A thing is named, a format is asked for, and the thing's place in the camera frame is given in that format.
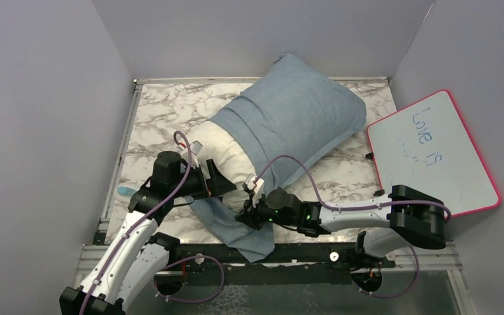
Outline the white pillow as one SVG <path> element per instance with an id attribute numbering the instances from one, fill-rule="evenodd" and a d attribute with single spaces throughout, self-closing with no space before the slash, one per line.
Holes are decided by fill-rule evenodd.
<path id="1" fill-rule="evenodd" d="M 204 165 L 208 159 L 212 159 L 221 175 L 236 185 L 235 190 L 222 196 L 221 203 L 231 212 L 242 210 L 249 199 L 243 184 L 252 187 L 257 178 L 256 169 L 243 148 L 227 131 L 211 121 L 192 128 L 186 138 L 191 143 L 201 144 L 196 154 L 199 164 Z"/>

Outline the patchwork and blue pillowcase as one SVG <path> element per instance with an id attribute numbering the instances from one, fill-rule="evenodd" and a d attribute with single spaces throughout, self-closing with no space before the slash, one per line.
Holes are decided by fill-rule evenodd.
<path id="1" fill-rule="evenodd" d="M 295 182 L 305 167 L 361 131 L 366 116 L 366 104 L 354 92 L 285 53 L 206 121 L 234 137 L 270 192 Z M 251 263 L 273 252 L 271 224 L 254 230 L 235 221 L 236 213 L 221 201 L 207 198 L 192 206 L 210 233 Z"/>

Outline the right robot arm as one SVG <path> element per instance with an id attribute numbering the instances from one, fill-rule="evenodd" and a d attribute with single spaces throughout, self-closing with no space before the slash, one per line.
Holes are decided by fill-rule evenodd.
<path id="1" fill-rule="evenodd" d="M 438 250 L 446 246 L 450 211 L 442 201 L 405 185 L 366 201 L 329 204 L 301 201 L 277 188 L 245 201 L 235 220 L 255 230 L 267 223 L 285 226 L 311 238 L 352 228 L 372 228 L 360 234 L 352 250 L 354 262 L 368 267 L 388 253 L 407 246 Z"/>

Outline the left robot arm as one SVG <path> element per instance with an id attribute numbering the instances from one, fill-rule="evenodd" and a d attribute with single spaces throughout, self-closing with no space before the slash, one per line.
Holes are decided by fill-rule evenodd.
<path id="1" fill-rule="evenodd" d="M 152 276 L 180 261 L 180 241 L 157 231 L 176 198 L 201 200 L 236 189 L 212 159 L 209 176 L 192 157 L 165 151 L 157 155 L 152 175 L 131 197 L 129 211 L 104 256 L 77 288 L 66 287 L 62 314 L 125 314 Z"/>

